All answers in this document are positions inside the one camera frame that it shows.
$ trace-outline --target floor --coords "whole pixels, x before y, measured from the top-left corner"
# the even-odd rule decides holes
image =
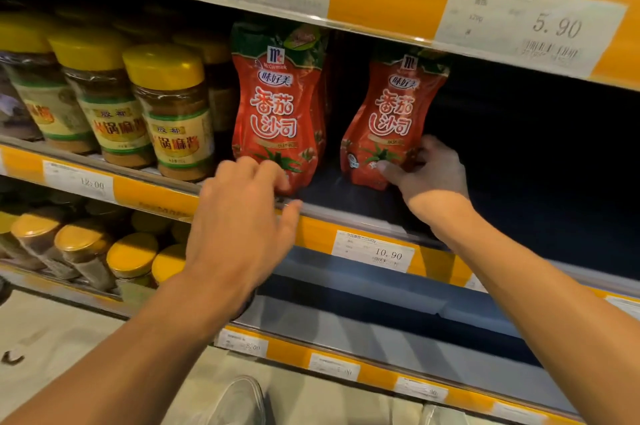
[[[0,305],[0,355],[25,356],[0,365],[0,420],[114,332],[122,321],[21,291]],[[238,375],[256,378],[276,425],[484,425],[455,410],[365,391],[256,362],[208,347],[197,361],[164,425],[194,425],[226,384]]]

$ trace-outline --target hand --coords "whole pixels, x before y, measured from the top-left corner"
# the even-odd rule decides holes
[[[240,157],[221,162],[200,191],[183,273],[202,283],[211,299],[228,299],[228,318],[295,242],[302,201],[288,204],[278,220],[274,189],[289,189],[279,165]]]
[[[471,208],[467,175],[455,150],[432,135],[423,136],[420,142],[422,149],[417,160],[425,165],[417,171],[407,173],[386,161],[378,162],[377,168],[398,186],[412,213],[433,229],[459,209]]]

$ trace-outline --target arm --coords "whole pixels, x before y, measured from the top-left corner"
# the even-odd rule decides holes
[[[379,162],[382,174],[471,267],[587,423],[636,424],[640,323],[487,223],[458,154],[434,137],[422,145],[419,171]]]
[[[293,245],[300,203],[277,221],[274,187],[288,187],[274,162],[222,162],[200,192],[185,270],[3,425],[159,424],[204,348]]]

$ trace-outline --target white sneaker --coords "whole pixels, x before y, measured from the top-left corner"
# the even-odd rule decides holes
[[[239,376],[222,392],[209,417],[200,425],[265,425],[260,384],[251,376]]]

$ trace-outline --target red sauce pouch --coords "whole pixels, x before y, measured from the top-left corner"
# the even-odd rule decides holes
[[[310,24],[236,22],[231,50],[240,78],[236,158],[272,160],[291,183],[308,186],[325,142],[321,78],[326,33]]]
[[[376,169],[388,161],[410,171],[427,110],[449,76],[446,54],[378,41],[369,64],[369,89],[340,144],[340,168],[354,184],[386,189]]]

